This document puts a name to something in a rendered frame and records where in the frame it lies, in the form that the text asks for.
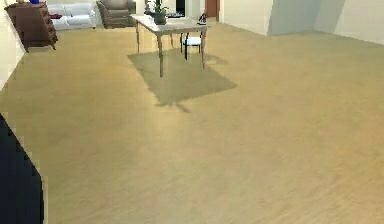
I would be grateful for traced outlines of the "black chair with white seat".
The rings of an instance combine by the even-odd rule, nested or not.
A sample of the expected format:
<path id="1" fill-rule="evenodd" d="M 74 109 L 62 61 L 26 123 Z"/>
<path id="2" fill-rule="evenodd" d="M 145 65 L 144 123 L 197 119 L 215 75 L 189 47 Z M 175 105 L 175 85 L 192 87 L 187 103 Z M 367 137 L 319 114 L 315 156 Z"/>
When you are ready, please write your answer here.
<path id="1" fill-rule="evenodd" d="M 205 25 L 207 23 L 207 14 L 203 12 L 198 19 L 198 25 Z M 200 33 L 199 36 L 191 36 L 189 33 L 180 34 L 179 42 L 181 44 L 181 52 L 184 54 L 184 58 L 188 59 L 188 48 L 197 47 L 198 52 L 201 52 L 201 43 L 202 43 L 203 33 Z"/>

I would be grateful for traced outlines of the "pale wooden table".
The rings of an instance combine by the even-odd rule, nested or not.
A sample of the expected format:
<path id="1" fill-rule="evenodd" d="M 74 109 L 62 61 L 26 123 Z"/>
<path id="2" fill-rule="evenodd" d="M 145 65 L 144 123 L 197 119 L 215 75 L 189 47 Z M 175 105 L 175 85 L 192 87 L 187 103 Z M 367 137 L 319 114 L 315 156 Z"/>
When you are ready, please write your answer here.
<path id="1" fill-rule="evenodd" d="M 148 31 L 153 33 L 156 36 L 157 46 L 158 46 L 158 57 L 159 57 L 159 75 L 163 77 L 163 46 L 162 46 L 162 37 L 168 35 L 170 38 L 173 38 L 173 34 L 186 34 L 188 35 L 191 32 L 200 32 L 201 33 L 201 60 L 202 67 L 205 67 L 205 41 L 206 34 L 209 26 L 207 24 L 200 25 L 195 19 L 188 17 L 183 18 L 169 18 L 166 21 L 165 25 L 157 25 L 154 22 L 154 19 L 148 15 L 136 15 L 132 14 L 131 18 L 135 24 L 136 31 L 136 43 L 137 51 L 140 51 L 140 35 L 139 35 L 139 26 L 143 26 Z"/>

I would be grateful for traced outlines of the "green house plant in pot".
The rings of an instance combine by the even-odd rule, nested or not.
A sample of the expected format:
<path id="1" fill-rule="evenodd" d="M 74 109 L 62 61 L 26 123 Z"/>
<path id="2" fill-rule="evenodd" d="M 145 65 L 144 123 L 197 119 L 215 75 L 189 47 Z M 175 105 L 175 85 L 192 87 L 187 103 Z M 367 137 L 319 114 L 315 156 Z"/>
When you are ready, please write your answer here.
<path id="1" fill-rule="evenodd" d="M 166 14 L 168 7 L 162 4 L 163 0 L 154 0 L 153 19 L 156 25 L 166 24 Z"/>

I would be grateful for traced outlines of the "brown room door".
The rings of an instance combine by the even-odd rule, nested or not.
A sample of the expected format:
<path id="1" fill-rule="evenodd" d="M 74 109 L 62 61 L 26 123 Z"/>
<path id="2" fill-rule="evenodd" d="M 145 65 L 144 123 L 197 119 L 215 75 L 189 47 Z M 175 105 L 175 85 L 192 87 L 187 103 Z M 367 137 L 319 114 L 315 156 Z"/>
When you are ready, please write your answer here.
<path id="1" fill-rule="evenodd" d="M 205 0 L 205 12 L 208 18 L 219 20 L 220 0 Z"/>

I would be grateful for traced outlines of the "white sofa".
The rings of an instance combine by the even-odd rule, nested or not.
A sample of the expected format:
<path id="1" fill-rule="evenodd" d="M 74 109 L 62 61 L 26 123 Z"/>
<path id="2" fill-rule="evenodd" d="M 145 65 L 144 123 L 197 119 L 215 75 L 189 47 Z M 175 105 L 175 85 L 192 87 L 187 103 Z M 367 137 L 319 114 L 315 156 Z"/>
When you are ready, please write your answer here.
<path id="1" fill-rule="evenodd" d="M 50 15 L 60 15 L 52 20 L 56 30 L 96 28 L 96 13 L 91 3 L 48 4 Z"/>

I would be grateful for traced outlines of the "brown wooden chest of drawers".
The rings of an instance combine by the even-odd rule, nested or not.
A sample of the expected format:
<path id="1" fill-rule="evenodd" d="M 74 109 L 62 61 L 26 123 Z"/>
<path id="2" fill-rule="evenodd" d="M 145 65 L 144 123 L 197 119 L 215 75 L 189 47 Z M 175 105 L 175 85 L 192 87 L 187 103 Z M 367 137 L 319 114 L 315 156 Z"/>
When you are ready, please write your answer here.
<path id="1" fill-rule="evenodd" d="M 51 46 L 58 41 L 56 29 L 45 2 L 13 3 L 4 8 L 26 52 L 30 47 Z"/>

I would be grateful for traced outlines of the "dark navy furniture block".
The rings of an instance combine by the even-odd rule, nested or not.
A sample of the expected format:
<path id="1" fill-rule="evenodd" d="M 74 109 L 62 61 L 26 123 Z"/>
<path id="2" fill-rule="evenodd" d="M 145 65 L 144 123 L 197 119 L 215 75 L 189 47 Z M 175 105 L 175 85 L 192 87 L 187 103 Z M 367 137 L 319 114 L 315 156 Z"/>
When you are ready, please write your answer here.
<path id="1" fill-rule="evenodd" d="M 42 180 L 0 113 L 0 224 L 43 224 Z"/>

